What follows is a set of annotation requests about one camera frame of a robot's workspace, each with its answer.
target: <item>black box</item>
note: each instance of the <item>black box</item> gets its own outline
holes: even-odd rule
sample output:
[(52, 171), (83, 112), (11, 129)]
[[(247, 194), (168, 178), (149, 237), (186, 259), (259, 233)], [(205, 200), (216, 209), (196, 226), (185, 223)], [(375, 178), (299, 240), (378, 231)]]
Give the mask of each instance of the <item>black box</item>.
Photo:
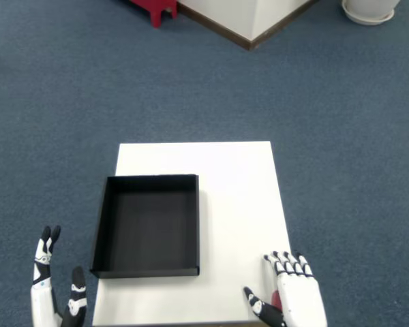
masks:
[(99, 278), (196, 276), (198, 176), (108, 177), (91, 272)]

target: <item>white table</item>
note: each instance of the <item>white table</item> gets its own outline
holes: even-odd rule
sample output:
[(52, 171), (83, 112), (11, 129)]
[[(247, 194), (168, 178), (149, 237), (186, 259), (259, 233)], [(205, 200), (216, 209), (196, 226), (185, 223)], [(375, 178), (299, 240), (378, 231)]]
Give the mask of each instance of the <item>white table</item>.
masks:
[(270, 142), (121, 144), (117, 176), (198, 174), (200, 276), (100, 279), (94, 326), (254, 322), (273, 291), (262, 256), (290, 250)]

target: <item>red stool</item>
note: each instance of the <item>red stool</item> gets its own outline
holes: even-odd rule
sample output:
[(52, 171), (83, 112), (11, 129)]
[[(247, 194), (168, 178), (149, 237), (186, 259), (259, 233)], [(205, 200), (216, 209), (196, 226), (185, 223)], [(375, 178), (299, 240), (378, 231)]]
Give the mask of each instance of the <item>red stool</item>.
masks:
[(171, 16), (177, 17), (177, 0), (130, 0), (150, 12), (151, 24), (156, 29), (161, 26), (161, 14), (165, 9), (171, 9)]

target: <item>wooden baseboard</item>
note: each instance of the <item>wooden baseboard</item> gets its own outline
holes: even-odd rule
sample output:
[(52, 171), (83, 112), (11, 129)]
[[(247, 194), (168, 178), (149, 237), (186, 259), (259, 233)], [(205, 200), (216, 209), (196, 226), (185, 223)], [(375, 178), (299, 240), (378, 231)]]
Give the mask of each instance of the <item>wooden baseboard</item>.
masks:
[(281, 21), (274, 24), (272, 27), (267, 29), (264, 33), (260, 34), (254, 40), (249, 40), (234, 31), (231, 31), (227, 27), (215, 22), (214, 20), (196, 12), (195, 10), (183, 5), (182, 3), (178, 3), (178, 10), (180, 13), (184, 14), (188, 18), (195, 20), (196, 22), (200, 23), (201, 25), (207, 27), (208, 29), (220, 34), (221, 36), (229, 39), (230, 41), (238, 44), (239, 46), (243, 47), (246, 50), (253, 50), (259, 46), (259, 44), (263, 43), (271, 36), (276, 34), (277, 32), (281, 31), (285, 28), (288, 24), (290, 24), (293, 20), (299, 17), (303, 12), (308, 10), (313, 4), (318, 2), (319, 0), (308, 0), (306, 3), (298, 7), (295, 11), (291, 12), (287, 17), (282, 19)]

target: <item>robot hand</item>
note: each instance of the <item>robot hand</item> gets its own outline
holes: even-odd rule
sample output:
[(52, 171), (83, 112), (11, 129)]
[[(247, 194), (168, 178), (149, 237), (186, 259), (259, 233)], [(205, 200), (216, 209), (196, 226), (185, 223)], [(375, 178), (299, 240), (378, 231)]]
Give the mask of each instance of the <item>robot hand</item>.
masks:
[(271, 327), (327, 327), (320, 288), (305, 257), (274, 251), (264, 259), (277, 276), (277, 291), (269, 305), (245, 287), (254, 314)]
[(46, 227), (38, 241), (33, 265), (31, 288), (32, 320), (34, 327), (82, 327), (87, 312), (87, 295), (83, 269), (73, 270), (71, 295), (63, 314), (57, 311), (56, 297), (51, 285), (50, 259), (61, 228), (51, 232)]

